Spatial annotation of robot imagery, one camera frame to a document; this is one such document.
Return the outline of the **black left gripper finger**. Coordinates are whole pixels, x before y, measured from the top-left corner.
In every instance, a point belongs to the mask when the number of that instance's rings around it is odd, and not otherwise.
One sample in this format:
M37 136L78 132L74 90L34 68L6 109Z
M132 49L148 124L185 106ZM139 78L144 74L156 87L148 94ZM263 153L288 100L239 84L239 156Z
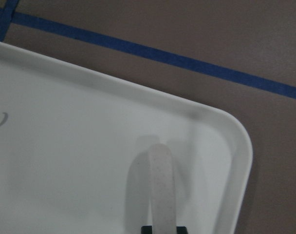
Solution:
M176 233L177 234L188 234L188 230L185 226L177 226Z

